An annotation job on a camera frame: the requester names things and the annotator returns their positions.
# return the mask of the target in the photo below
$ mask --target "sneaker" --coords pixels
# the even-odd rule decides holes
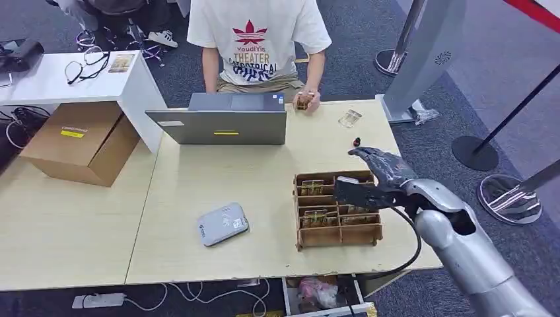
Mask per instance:
[[[179,44],[177,44],[177,42],[173,40],[173,37],[171,37],[171,35],[169,35],[169,33],[166,31],[150,32],[150,34],[148,35],[148,40],[158,42],[172,48],[176,48],[179,46]]]

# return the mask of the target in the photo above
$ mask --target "white cable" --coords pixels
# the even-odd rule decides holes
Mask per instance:
[[[217,299],[219,299],[219,298],[221,298],[221,297],[224,297],[224,296],[227,296],[227,295],[230,295],[230,294],[233,294],[233,293],[244,293],[244,294],[253,296],[254,298],[257,299],[257,301],[255,302],[255,304],[253,305],[253,311],[252,311],[252,312],[253,312],[253,316],[254,316],[254,317],[264,317],[264,316],[266,315],[266,304],[265,304],[265,302],[264,302],[264,298],[265,298],[266,296],[268,296],[268,294],[270,293],[270,283],[268,283],[268,280],[267,280],[267,279],[264,279],[264,281],[266,282],[266,294],[265,294],[263,297],[259,297],[259,296],[255,295],[255,294],[253,294],[253,293],[250,293],[250,292],[248,292],[248,291],[244,291],[244,290],[242,290],[242,289],[237,289],[237,290],[235,290],[235,291],[230,291],[230,292],[227,292],[227,293],[220,294],[220,295],[218,295],[218,296],[216,296],[216,297],[214,297],[214,298],[212,298],[212,299],[209,299],[209,300],[202,300],[202,299],[199,299],[199,297],[200,297],[200,294],[202,294],[202,288],[203,288],[204,284],[203,284],[202,282],[200,282],[200,290],[198,291],[198,294],[196,294],[196,295],[194,295],[193,292],[191,291],[190,283],[187,283],[187,290],[189,291],[189,294],[193,297],[192,299],[190,299],[190,298],[188,298],[188,297],[185,295],[185,293],[183,293],[183,290],[181,290],[181,288],[180,288],[179,286],[177,286],[176,284],[173,284],[173,283],[162,283],[161,285],[163,285],[163,286],[165,287],[165,294],[163,295],[163,298],[161,299],[161,301],[159,302],[159,304],[157,304],[156,306],[154,306],[154,307],[152,307],[152,308],[144,308],[144,307],[138,305],[134,300],[131,300],[131,299],[124,298],[124,301],[127,301],[127,302],[130,302],[130,303],[134,304],[136,307],[140,308],[141,310],[144,310],[145,312],[149,312],[149,311],[155,310],[155,309],[157,309],[159,306],[161,306],[161,304],[163,304],[163,302],[165,301],[165,298],[167,297],[167,285],[171,285],[171,286],[175,287],[175,288],[179,291],[179,293],[181,293],[181,295],[183,296],[183,298],[184,298],[185,300],[187,300],[188,302],[193,302],[193,301],[195,301],[195,300],[198,300],[199,302],[201,302],[201,303],[203,303],[203,304],[209,304],[209,303],[213,302],[214,300],[217,300]],[[257,309],[257,305],[258,305],[259,303],[261,303],[262,306],[263,306],[263,312],[262,312],[260,315],[257,315],[256,309]]]
[[[19,121],[12,121],[8,124],[8,126],[6,126],[6,138],[8,138],[8,141],[10,141],[10,143],[12,143],[13,146],[17,147],[18,149],[23,149],[23,147],[20,147],[19,145],[17,145],[16,143],[14,143],[14,141],[12,140],[12,138],[10,137],[10,133],[8,132],[8,130],[10,130],[10,127],[14,124],[14,123],[19,123]]]
[[[145,312],[150,312],[152,310],[156,310],[157,308],[159,308],[159,306],[161,306],[161,304],[163,304],[163,302],[165,301],[165,298],[167,297],[167,285],[165,285],[163,283],[161,285],[163,285],[163,287],[165,287],[165,294],[163,294],[163,298],[161,299],[159,304],[157,304],[156,306],[154,306],[152,308],[144,308],[144,307],[138,305],[134,300],[131,300],[131,299],[124,298],[124,301],[132,303],[134,306],[140,308],[141,310],[144,310]]]
[[[254,316],[254,317],[264,317],[264,316],[266,315],[266,304],[265,304],[265,302],[264,302],[264,298],[265,298],[266,296],[268,296],[268,293],[270,293],[270,284],[268,283],[268,280],[267,280],[267,279],[264,279],[264,281],[266,282],[266,294],[265,294],[263,297],[259,297],[259,296],[255,295],[255,294],[253,294],[253,293],[250,293],[250,292],[248,292],[248,291],[244,291],[244,290],[242,290],[242,289],[237,289],[237,290],[235,290],[235,291],[230,291],[230,292],[227,292],[227,293],[223,293],[223,294],[221,294],[221,295],[218,295],[218,296],[216,296],[216,297],[214,297],[214,298],[212,298],[212,299],[210,299],[210,300],[201,300],[201,299],[198,298],[198,297],[200,296],[200,294],[202,293],[202,287],[203,287],[203,283],[202,283],[202,282],[200,282],[200,290],[198,291],[198,294],[196,294],[196,296],[195,296],[195,295],[193,294],[193,292],[191,291],[190,283],[187,283],[187,290],[189,291],[189,294],[193,297],[192,299],[189,299],[187,296],[185,296],[185,294],[183,293],[183,291],[181,290],[181,288],[179,288],[179,286],[177,286],[177,285],[175,285],[175,284],[173,284],[173,283],[167,283],[167,284],[172,285],[173,287],[175,287],[176,289],[178,289],[179,292],[181,292],[181,295],[183,296],[183,298],[186,299],[187,301],[192,302],[192,301],[194,301],[194,300],[198,300],[199,302],[201,302],[201,303],[203,303],[203,304],[209,304],[210,302],[213,302],[214,300],[217,300],[217,299],[219,299],[219,298],[221,298],[221,297],[224,297],[224,296],[227,296],[227,295],[230,295],[230,294],[233,294],[233,293],[244,293],[244,294],[253,296],[254,298],[257,299],[257,301],[255,302],[255,304],[253,305],[253,311],[252,311],[252,312],[253,312],[253,316]],[[262,306],[263,306],[263,312],[262,312],[260,315],[257,315],[256,309],[257,309],[257,305],[258,305],[259,303],[261,303]]]

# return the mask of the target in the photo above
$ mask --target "robotic arm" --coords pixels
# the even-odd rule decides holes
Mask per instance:
[[[337,180],[336,200],[359,207],[405,207],[479,316],[552,316],[515,277],[476,219],[474,210],[442,184],[418,179],[402,160],[379,149],[358,147],[377,186]]]

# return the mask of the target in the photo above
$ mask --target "power strip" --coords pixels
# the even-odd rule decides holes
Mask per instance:
[[[72,308],[100,308],[122,306],[126,295],[123,293],[80,295],[74,298]]]

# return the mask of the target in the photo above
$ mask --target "black stanchion base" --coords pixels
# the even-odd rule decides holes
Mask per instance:
[[[482,143],[482,139],[477,137],[463,136],[453,140],[451,151],[459,162],[473,170],[487,172],[498,166],[498,152],[490,145],[486,144],[478,153],[473,154],[474,149]]]

